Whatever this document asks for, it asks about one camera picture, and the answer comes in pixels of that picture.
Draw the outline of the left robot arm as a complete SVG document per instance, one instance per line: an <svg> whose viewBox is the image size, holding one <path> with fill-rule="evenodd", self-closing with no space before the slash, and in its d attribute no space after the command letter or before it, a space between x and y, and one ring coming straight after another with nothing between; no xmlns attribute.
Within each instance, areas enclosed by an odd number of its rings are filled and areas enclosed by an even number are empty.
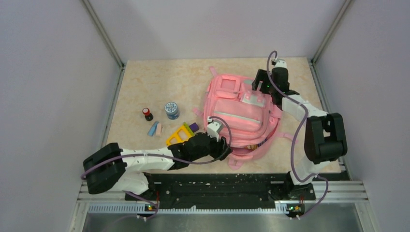
<svg viewBox="0 0 410 232"><path fill-rule="evenodd" d="M224 160L232 149L225 137L212 137L200 132L187 141L159 149L133 150L109 143L83 161L89 194L123 191L144 200L155 194L148 171L172 171L189 165L205 165Z"/></svg>

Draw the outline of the pink backpack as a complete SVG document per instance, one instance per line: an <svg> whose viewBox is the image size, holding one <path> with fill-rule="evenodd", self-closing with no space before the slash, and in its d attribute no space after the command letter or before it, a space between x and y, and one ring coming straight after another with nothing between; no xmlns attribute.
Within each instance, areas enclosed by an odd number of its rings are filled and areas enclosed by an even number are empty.
<svg viewBox="0 0 410 232"><path fill-rule="evenodd" d="M205 92L203 107L193 108L193 112L205 124L210 116L227 122L229 128L223 128L219 134L231 141L228 165L232 170L265 156L276 138L293 140L293 135L279 130L282 111L270 96L252 90L251 78L218 74L212 66L209 69L213 78Z"/></svg>

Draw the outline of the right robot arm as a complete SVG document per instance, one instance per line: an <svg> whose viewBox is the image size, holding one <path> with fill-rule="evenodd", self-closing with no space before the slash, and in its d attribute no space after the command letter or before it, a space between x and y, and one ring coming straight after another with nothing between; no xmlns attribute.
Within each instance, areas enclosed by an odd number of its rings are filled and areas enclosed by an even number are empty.
<svg viewBox="0 0 410 232"><path fill-rule="evenodd" d="M314 177L328 164L346 155L348 146L343 117L313 106L290 89L286 67L276 66L270 72L259 69L252 83L253 90L270 95L272 103L300 122L296 131L305 128L305 155L294 162L295 141L291 145L291 170L286 174L282 196L297 199L309 193Z"/></svg>

